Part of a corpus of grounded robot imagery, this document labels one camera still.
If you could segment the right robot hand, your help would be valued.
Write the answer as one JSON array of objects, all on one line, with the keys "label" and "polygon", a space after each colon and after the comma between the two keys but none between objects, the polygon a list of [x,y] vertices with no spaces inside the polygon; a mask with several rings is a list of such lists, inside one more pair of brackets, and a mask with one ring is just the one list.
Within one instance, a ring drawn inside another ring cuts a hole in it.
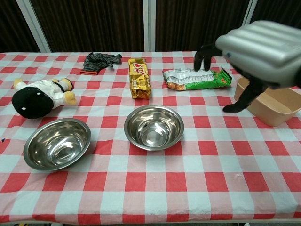
[{"label": "right robot hand", "polygon": [[222,56],[249,85],[226,113],[246,109],[267,88],[301,86],[301,31],[273,21],[255,21],[233,29],[202,46],[194,56],[194,70],[208,71],[212,57]]}]

